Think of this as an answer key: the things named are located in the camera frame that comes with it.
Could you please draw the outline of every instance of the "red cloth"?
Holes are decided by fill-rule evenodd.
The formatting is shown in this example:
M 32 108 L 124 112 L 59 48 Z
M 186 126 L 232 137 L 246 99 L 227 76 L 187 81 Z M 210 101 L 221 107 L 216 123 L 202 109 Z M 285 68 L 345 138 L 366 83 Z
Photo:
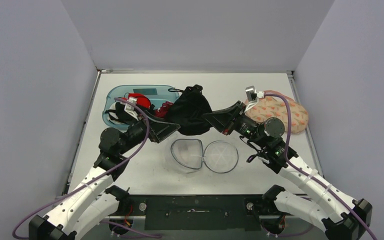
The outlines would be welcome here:
M 172 106 L 173 106 L 172 102 L 170 101 L 164 102 L 160 108 L 155 110 L 155 113 L 154 113 L 155 117 L 164 118 Z

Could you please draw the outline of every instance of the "gray wall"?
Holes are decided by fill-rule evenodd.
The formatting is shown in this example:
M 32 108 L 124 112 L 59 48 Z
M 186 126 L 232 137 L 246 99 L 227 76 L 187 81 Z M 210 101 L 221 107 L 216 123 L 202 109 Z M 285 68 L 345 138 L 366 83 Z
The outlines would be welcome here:
M 100 69 L 298 66 L 334 0 L 62 0 Z
M 384 239 L 384 1 L 336 0 L 295 78 L 325 177 L 374 205 Z
M 60 1 L 0 0 L 0 240 L 61 193 L 96 75 Z

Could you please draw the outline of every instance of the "pink patterned pillow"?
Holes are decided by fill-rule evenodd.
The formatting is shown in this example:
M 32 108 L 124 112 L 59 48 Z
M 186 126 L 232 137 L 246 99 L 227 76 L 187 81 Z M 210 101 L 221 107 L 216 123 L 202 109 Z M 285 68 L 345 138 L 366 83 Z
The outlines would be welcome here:
M 265 92 L 281 94 L 276 91 L 265 91 Z M 292 117 L 291 132 L 294 134 L 300 133 L 304 131 L 307 125 L 309 124 L 309 114 L 303 106 L 296 103 L 292 98 L 287 96 L 285 97 L 289 103 L 290 110 L 291 110 L 291 117 Z M 258 123 L 262 123 L 271 117 L 278 118 L 282 120 L 283 124 L 285 125 L 285 130 L 286 131 L 288 130 L 287 129 L 288 115 L 287 115 L 285 103 L 282 101 L 282 99 L 277 100 L 271 96 L 268 96 L 266 98 L 260 98 L 257 105 L 255 105 L 245 114 L 248 117 L 250 117 L 252 120 Z

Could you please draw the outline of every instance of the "blue container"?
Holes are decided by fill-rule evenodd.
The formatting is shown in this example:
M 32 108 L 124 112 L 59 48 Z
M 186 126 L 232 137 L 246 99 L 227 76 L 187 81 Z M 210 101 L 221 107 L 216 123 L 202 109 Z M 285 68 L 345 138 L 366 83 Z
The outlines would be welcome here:
M 114 87 L 109 91 L 106 96 L 105 108 L 102 112 L 102 120 L 109 127 L 116 128 L 120 131 L 126 131 L 129 127 L 128 124 L 114 124 L 108 120 L 108 114 L 105 111 L 109 110 L 111 105 L 116 101 L 114 98 L 127 98 L 128 94 L 143 94 L 150 101 L 151 104 L 155 106 L 155 109 L 158 109 L 163 105 L 163 103 L 169 101 L 174 103 L 179 98 L 178 92 L 169 92 L 169 89 L 172 89 L 172 86 L 168 85 L 121 85 Z

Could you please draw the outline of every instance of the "black bag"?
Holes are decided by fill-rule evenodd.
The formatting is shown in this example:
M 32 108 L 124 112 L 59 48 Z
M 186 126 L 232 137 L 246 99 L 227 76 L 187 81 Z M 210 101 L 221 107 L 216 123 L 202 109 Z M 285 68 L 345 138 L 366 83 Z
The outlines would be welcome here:
M 202 118 L 203 114 L 212 113 L 210 104 L 202 93 L 200 85 L 188 86 L 185 90 L 170 88 L 170 92 L 181 92 L 173 106 L 170 107 L 165 119 L 179 124 L 179 133 L 186 136 L 201 135 L 210 130 L 211 124 Z

